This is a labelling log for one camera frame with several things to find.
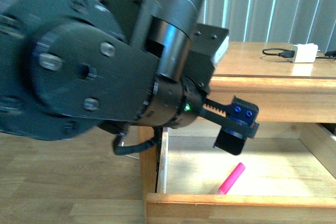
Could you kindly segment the black gripper finger blue screws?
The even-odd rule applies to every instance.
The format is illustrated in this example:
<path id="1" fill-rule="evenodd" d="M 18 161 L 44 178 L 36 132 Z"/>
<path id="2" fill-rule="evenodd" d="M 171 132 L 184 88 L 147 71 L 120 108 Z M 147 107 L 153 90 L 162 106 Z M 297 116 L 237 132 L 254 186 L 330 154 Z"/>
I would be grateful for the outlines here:
<path id="1" fill-rule="evenodd" d="M 227 105 L 206 99 L 204 105 L 206 108 L 200 111 L 200 116 L 221 126 L 213 146 L 239 155 L 246 140 L 256 135 L 259 107 L 238 97 L 233 97 L 231 104 Z"/>

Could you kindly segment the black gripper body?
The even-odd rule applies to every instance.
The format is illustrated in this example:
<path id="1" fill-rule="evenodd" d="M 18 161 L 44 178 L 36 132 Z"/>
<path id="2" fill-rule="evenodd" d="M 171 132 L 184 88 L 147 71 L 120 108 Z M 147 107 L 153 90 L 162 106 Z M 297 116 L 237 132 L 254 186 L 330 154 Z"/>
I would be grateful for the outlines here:
<path id="1" fill-rule="evenodd" d="M 196 120 L 203 108 L 204 96 L 191 79 L 180 82 L 155 78 L 149 104 L 136 121 L 139 126 L 185 127 Z"/>

